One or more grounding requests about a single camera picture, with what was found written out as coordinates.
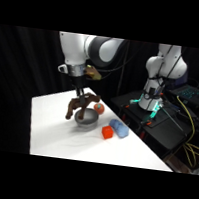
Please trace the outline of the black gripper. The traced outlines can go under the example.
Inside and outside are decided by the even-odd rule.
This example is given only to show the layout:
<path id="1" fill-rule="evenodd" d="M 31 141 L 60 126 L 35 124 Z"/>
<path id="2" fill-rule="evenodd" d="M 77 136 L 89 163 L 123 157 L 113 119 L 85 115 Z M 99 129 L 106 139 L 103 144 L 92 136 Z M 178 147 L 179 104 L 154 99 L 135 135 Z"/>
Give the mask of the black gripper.
<path id="1" fill-rule="evenodd" d="M 74 86 L 76 94 L 77 94 L 77 99 L 85 102 L 85 98 L 87 98 L 87 95 L 85 93 L 84 87 L 85 87 L 85 76 L 71 76 L 71 84 Z"/>

